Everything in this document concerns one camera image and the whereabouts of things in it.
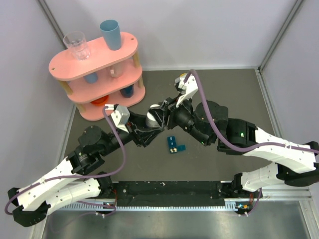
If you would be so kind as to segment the white bottle cap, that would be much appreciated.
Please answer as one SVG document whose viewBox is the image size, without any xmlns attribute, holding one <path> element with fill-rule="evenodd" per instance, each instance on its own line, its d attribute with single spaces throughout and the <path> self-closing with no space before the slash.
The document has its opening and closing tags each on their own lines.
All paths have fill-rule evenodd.
<svg viewBox="0 0 319 239">
<path fill-rule="evenodd" d="M 158 104 L 153 104 L 150 106 L 150 109 L 159 109 L 160 108 L 160 105 Z"/>
</svg>

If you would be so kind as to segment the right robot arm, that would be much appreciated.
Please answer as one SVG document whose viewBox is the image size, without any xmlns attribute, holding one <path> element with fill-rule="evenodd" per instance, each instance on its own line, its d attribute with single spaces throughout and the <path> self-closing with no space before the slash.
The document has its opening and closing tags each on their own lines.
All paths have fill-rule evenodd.
<svg viewBox="0 0 319 239">
<path fill-rule="evenodd" d="M 232 190 L 238 197 L 270 185 L 305 187 L 319 181 L 317 142 L 296 144 L 276 137 L 253 123 L 229 118 L 228 108 L 215 102 L 193 108 L 191 100 L 179 103 L 167 99 L 161 105 L 152 105 L 147 118 L 150 126 L 179 126 L 205 146 L 216 143 L 219 152 L 268 160 L 270 164 L 265 167 L 234 176 Z"/>
</svg>

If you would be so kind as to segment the white pill bottle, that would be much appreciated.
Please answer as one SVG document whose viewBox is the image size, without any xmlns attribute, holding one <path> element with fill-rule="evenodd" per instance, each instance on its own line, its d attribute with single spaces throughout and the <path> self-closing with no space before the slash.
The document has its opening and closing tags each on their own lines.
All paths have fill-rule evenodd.
<svg viewBox="0 0 319 239">
<path fill-rule="evenodd" d="M 150 128 L 160 127 L 155 117 L 149 112 L 147 112 L 147 115 L 146 115 L 146 125 Z"/>
</svg>

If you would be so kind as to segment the teal pill organizer box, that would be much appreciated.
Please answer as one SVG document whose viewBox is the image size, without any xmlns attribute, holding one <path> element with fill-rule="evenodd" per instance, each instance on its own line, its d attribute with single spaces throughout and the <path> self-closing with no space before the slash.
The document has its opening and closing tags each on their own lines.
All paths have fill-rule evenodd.
<svg viewBox="0 0 319 239">
<path fill-rule="evenodd" d="M 177 142 L 176 142 L 176 139 L 174 136 L 169 136 L 167 138 L 167 143 L 168 143 L 168 149 L 169 149 L 169 153 L 170 154 L 175 154 L 175 153 L 178 153 L 178 152 L 183 152 L 186 150 L 186 146 L 185 145 L 178 145 Z M 171 152 L 170 149 L 173 149 L 174 148 L 177 148 L 177 152 Z"/>
</svg>

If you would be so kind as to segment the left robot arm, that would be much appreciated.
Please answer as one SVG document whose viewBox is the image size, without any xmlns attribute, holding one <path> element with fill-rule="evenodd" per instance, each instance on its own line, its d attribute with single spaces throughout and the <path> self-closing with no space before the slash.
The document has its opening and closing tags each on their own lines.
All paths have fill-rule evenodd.
<svg viewBox="0 0 319 239">
<path fill-rule="evenodd" d="M 149 143 L 166 127 L 167 117 L 153 108 L 146 115 L 118 106 L 105 117 L 111 133 L 97 126 L 88 127 L 78 139 L 79 146 L 55 168 L 24 188 L 11 188 L 4 212 L 23 227 L 30 227 L 58 209 L 87 198 L 106 198 L 112 194 L 111 176 L 119 173 L 127 162 L 125 144 Z M 110 172 L 91 173 L 103 163 L 103 157 L 121 149 L 123 162 Z"/>
</svg>

